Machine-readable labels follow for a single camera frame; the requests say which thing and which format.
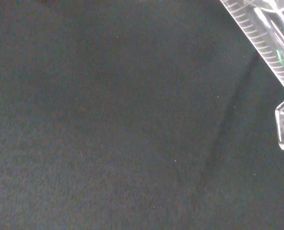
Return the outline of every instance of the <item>clear plastic object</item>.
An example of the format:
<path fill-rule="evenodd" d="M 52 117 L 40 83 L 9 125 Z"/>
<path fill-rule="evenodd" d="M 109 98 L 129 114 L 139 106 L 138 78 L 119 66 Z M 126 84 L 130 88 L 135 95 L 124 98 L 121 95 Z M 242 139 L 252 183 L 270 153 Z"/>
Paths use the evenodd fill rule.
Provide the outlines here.
<path fill-rule="evenodd" d="M 220 0 L 284 86 L 284 0 Z M 284 102 L 276 111 L 284 150 Z"/>

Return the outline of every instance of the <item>green marking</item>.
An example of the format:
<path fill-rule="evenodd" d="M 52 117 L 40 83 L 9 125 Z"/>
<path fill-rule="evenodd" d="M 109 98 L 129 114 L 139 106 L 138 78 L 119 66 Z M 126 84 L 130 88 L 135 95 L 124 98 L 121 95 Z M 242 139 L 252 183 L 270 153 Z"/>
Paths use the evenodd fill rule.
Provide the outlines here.
<path fill-rule="evenodd" d="M 279 50 L 276 50 L 277 53 L 277 58 L 280 61 L 281 65 L 284 67 L 284 62 L 283 62 L 283 56 L 282 53 Z"/>

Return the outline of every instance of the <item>dark fabric surface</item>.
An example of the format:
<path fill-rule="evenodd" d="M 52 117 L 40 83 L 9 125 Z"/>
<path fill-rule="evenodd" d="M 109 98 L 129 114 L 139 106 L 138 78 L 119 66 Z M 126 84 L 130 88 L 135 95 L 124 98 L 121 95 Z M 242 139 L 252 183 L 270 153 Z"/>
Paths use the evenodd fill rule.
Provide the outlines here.
<path fill-rule="evenodd" d="M 284 229 L 284 90 L 219 1 L 0 12 L 0 229 Z"/>

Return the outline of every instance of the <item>transparent plastic container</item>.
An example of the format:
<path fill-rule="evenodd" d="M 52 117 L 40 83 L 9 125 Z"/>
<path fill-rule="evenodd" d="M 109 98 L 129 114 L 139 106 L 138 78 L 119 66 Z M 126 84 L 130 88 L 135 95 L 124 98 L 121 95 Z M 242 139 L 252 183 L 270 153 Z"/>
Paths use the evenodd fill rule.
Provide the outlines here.
<path fill-rule="evenodd" d="M 284 0 L 221 0 L 244 34 L 284 86 Z M 284 150 L 284 102 L 276 111 Z"/>

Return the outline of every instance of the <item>black cloth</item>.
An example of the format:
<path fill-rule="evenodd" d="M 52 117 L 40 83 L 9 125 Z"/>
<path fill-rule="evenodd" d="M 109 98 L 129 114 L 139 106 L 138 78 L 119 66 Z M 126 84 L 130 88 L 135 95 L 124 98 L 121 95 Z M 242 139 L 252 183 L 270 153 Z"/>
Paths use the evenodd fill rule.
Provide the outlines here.
<path fill-rule="evenodd" d="M 6 2 L 0 229 L 284 229 L 283 100 L 218 0 Z"/>

